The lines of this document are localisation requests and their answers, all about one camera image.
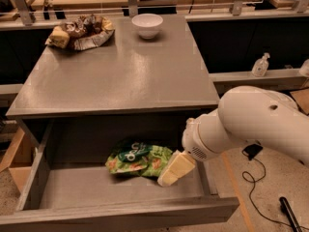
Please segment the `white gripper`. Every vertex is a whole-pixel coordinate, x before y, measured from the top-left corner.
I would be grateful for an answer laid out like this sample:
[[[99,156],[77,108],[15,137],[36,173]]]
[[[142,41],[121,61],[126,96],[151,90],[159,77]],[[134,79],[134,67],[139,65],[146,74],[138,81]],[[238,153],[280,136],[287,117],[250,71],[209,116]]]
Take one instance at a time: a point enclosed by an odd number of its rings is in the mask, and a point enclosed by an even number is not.
[[[186,120],[182,138],[184,152],[176,151],[161,171],[157,182],[162,187],[172,186],[192,171],[196,166],[195,160],[209,159],[209,151],[200,139],[198,126],[199,124],[193,118]]]

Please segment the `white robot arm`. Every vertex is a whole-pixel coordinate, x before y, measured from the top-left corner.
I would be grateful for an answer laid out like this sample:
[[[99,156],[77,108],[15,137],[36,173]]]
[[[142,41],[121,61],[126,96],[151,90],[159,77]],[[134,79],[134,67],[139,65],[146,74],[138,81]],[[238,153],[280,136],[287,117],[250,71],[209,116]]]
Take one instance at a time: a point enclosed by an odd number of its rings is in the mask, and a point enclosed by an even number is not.
[[[233,88],[214,111],[186,121],[183,151],[173,154],[157,182],[169,187],[191,172],[198,161],[253,144],[308,166],[309,117],[282,93],[253,86]]]

